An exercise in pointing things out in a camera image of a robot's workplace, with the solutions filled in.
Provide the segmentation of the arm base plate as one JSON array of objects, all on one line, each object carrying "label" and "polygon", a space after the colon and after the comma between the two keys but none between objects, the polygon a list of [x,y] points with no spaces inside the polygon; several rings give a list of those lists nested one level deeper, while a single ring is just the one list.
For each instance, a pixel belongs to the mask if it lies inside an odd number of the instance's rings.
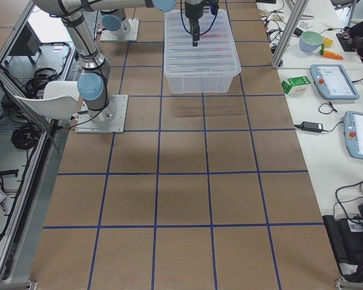
[{"label": "arm base plate", "polygon": [[138,36],[139,19],[121,20],[113,15],[102,18],[101,42],[135,42]]},{"label": "arm base plate", "polygon": [[95,118],[97,112],[89,111],[85,102],[82,102],[81,111],[77,121],[79,125],[74,129],[79,134],[122,134],[125,128],[128,95],[110,95],[108,106]]}]

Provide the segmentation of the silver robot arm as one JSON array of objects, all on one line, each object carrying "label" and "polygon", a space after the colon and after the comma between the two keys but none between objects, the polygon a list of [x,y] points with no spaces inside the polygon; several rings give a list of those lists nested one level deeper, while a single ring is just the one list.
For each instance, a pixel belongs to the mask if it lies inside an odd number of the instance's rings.
[{"label": "silver robot arm", "polygon": [[131,31],[131,25],[126,18],[123,8],[114,10],[102,10],[101,23],[103,27],[117,36],[123,36]]},{"label": "silver robot arm", "polygon": [[59,18],[68,31],[80,57],[84,75],[79,77],[77,88],[88,109],[88,122],[111,121],[116,114],[107,85],[110,63],[99,51],[83,12],[99,11],[105,16],[118,18],[113,23],[119,29],[123,24],[126,8],[156,8],[167,13],[174,9],[176,1],[34,1],[52,18]]}]

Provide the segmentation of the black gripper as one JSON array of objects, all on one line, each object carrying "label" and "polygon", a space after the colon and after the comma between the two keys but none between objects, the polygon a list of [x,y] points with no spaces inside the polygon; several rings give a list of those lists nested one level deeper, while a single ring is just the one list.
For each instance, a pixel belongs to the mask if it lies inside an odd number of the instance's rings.
[{"label": "black gripper", "polygon": [[192,46],[195,47],[198,45],[198,41],[200,40],[200,25],[198,20],[203,15],[203,1],[185,0],[185,15],[189,19]]}]

